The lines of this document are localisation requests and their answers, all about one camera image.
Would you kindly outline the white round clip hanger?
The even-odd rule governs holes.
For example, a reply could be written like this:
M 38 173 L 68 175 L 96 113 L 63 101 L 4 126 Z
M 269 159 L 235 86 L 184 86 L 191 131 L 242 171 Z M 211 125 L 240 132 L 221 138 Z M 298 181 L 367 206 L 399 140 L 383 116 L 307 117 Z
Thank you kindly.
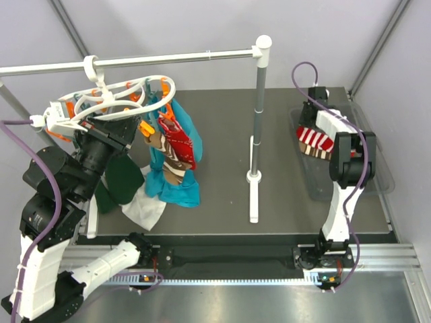
M 84 72 L 94 87 L 64 95 L 57 100 L 66 105 L 70 119 L 78 124 L 92 115 L 99 120 L 121 120 L 152 112 L 171 103 L 176 94 L 175 82 L 165 75 L 150 75 L 108 85 L 105 83 L 104 70 L 90 66 L 94 59 L 97 56 L 84 58 Z M 145 84 L 153 81 L 161 83 L 162 99 L 145 104 L 149 97 Z

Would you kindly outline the red snowflake sock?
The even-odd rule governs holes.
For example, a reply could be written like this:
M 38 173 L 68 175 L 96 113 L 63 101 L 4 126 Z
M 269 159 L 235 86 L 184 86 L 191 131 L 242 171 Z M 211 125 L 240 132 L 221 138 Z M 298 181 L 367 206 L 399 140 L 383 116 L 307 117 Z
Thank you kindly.
M 194 170 L 196 168 L 196 161 L 193 151 L 193 141 L 190 137 L 176 120 L 159 117 L 158 123 L 163 128 L 165 137 L 178 159 L 189 164 L 191 169 Z

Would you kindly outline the brown striped sock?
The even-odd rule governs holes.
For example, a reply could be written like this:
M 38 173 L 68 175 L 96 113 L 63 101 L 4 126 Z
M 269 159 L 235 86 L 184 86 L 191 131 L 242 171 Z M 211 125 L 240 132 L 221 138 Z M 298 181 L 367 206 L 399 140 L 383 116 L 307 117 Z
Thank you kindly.
M 186 171 L 191 169 L 191 164 L 179 160 L 175 150 L 161 132 L 157 131 L 144 137 L 144 141 L 164 156 L 162 170 L 166 181 L 175 186 L 182 184 Z
M 317 159 L 330 161 L 332 157 L 332 154 L 330 152 L 324 151 L 322 149 L 314 148 L 302 142 L 299 142 L 299 149 L 300 149 L 300 152 L 303 153 L 304 155 L 311 156 Z

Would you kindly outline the red white striped sock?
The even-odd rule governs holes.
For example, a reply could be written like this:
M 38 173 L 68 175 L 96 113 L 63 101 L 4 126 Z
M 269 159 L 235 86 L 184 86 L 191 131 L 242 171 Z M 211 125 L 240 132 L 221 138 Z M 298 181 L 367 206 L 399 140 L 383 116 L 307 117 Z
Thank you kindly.
M 309 145 L 312 148 L 320 149 L 327 153 L 331 153 L 333 151 L 334 142 L 325 133 L 316 131 L 312 128 L 299 126 L 296 129 L 296 136 L 299 142 Z

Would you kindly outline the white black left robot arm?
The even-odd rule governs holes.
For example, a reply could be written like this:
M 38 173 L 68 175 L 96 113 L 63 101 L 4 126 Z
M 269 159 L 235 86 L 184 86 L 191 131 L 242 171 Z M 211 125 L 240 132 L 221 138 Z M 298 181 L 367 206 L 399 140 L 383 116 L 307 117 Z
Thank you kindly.
M 109 279 L 152 261 L 151 242 L 134 232 L 90 263 L 60 269 L 75 228 L 86 216 L 81 205 L 93 197 L 109 161 L 130 150 L 140 120 L 133 116 L 81 121 L 73 132 L 77 145 L 73 154 L 57 146 L 28 150 L 31 160 L 23 179 L 35 194 L 22 211 L 15 287 L 1 300 L 12 321 L 64 322 Z

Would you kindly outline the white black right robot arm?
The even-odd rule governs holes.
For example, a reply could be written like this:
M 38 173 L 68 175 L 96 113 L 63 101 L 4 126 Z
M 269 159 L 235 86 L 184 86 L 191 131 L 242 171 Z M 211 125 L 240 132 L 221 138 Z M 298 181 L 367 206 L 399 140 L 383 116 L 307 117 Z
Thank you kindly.
M 327 106 L 328 99 L 327 88 L 308 88 L 296 129 L 300 151 L 328 161 L 333 183 L 329 214 L 314 249 L 314 258 L 322 266 L 332 265 L 347 252 L 356 203 L 376 172 L 376 135 Z

